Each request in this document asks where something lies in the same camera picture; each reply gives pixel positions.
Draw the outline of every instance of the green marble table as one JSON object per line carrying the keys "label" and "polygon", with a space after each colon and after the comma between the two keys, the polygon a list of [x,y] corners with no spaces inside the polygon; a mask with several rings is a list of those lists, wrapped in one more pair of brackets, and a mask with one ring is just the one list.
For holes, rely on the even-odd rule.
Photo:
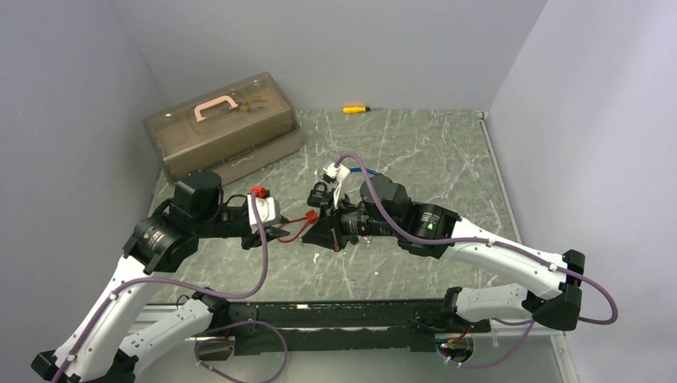
{"label": "green marble table", "polygon": [[[355,151],[369,168],[403,184],[416,201],[447,207],[486,230],[514,239],[497,172],[474,111],[378,110],[345,115],[339,110],[301,110],[301,150],[227,185],[225,195],[265,185],[288,218],[302,216],[308,192],[324,164]],[[346,166],[354,162],[347,160]],[[356,200],[359,176],[347,192]],[[154,203],[172,196],[160,176]],[[485,287],[509,281],[466,263],[421,258],[392,238],[374,238],[333,251],[300,241],[270,245],[263,288],[250,300],[440,298],[451,286]],[[261,250],[243,251],[238,239],[206,239],[176,277],[224,292],[249,291],[261,272]],[[174,303],[186,290],[163,286],[154,303]]]}

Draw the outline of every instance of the wall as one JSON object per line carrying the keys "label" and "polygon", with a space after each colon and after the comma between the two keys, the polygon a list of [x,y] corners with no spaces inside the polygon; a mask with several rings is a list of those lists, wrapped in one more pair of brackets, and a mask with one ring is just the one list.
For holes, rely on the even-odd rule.
{"label": "wall", "polygon": [[[524,241],[618,301],[569,335],[582,381],[677,381],[675,52],[674,2],[550,0],[489,112]],[[584,313],[608,316],[590,288]]]}
{"label": "wall", "polygon": [[114,0],[171,103],[268,71],[300,109],[487,109],[546,0]]}
{"label": "wall", "polygon": [[2,2],[0,370],[42,381],[105,286],[158,171],[141,118],[164,107],[108,1]]}

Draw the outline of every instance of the blue wire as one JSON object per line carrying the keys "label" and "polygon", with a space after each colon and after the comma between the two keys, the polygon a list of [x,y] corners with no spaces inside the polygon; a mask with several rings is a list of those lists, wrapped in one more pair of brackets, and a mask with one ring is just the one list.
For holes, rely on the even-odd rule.
{"label": "blue wire", "polygon": [[[361,171],[362,171],[362,169],[360,169],[360,168],[352,168],[350,170],[351,173],[359,173]],[[371,174],[372,176],[376,176],[378,174],[375,170],[371,170],[371,169],[367,169],[366,172]]]}

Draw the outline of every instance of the toolbox handle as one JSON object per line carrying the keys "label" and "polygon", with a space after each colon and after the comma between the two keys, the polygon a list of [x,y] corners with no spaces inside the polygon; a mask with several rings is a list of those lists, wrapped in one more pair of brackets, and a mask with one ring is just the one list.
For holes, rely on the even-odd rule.
{"label": "toolbox handle", "polygon": [[204,102],[200,105],[197,105],[195,107],[195,119],[197,120],[197,122],[204,121],[205,118],[207,118],[207,117],[202,115],[203,110],[209,109],[212,106],[216,106],[216,105],[222,104],[224,102],[228,102],[231,105],[231,108],[233,108],[233,109],[237,108],[237,106],[238,106],[237,103],[230,96],[217,97],[214,100],[210,100],[210,101]]}

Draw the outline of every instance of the table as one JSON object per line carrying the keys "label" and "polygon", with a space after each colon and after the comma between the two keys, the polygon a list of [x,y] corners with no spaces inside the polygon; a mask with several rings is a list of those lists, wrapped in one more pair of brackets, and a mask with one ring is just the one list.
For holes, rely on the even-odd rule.
{"label": "table", "polygon": [[[303,130],[299,152],[224,187],[224,195],[247,193],[263,185],[289,219],[303,216],[322,166],[349,150],[369,168],[405,186],[420,202],[447,207],[507,239],[515,239],[497,170],[478,118],[470,110],[374,110],[344,115],[340,110],[300,110]],[[354,161],[346,160],[346,166]],[[349,178],[346,191],[355,201],[362,183]],[[173,189],[160,176],[153,206]],[[298,230],[289,226],[290,231]],[[452,286],[487,287],[509,283],[486,270],[448,257],[421,258],[397,246],[393,238],[361,241],[334,253],[300,241],[269,246],[270,265],[263,288],[252,301],[301,301],[385,298],[441,298]],[[260,248],[243,251],[238,239],[203,239],[175,278],[214,290],[249,291],[261,272]],[[152,303],[174,303],[189,291],[163,286]]]}

